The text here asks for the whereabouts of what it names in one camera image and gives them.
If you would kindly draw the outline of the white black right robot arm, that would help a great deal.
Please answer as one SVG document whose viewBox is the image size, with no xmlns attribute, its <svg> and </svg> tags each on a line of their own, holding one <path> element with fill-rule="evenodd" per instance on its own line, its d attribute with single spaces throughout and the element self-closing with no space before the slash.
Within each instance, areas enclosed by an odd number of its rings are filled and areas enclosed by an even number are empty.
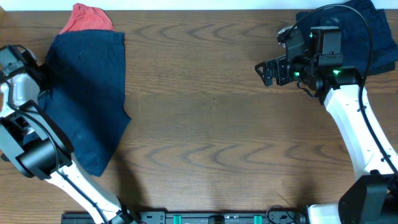
<svg viewBox="0 0 398 224">
<path fill-rule="evenodd" d="M 307 223 L 397 223 L 397 153 L 376 119 L 354 67 L 280 57 L 255 66 L 265 86 L 296 81 L 326 108 L 353 165 L 355 182 L 336 203 L 307 207 Z"/>
</svg>

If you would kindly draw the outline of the navy blue shorts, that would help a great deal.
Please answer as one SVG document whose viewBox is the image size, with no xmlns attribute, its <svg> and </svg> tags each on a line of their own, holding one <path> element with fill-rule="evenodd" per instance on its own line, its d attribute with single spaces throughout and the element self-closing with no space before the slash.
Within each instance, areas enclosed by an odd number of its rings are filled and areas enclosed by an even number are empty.
<svg viewBox="0 0 398 224">
<path fill-rule="evenodd" d="M 50 88 L 39 105 L 67 135 L 81 166 L 101 176 L 130 117 L 124 110 L 124 33 L 82 30 L 59 34 L 45 58 Z"/>
</svg>

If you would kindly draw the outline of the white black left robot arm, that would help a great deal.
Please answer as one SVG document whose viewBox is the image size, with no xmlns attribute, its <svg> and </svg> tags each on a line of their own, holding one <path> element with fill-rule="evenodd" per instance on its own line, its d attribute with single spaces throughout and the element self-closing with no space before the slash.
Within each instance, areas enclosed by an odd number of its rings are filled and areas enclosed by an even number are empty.
<svg viewBox="0 0 398 224">
<path fill-rule="evenodd" d="M 138 214 L 82 168 L 71 141 L 39 107 L 48 85 L 47 74 L 29 49 L 1 47 L 1 157 L 22 175 L 63 190 L 94 223 L 140 223 Z"/>
</svg>

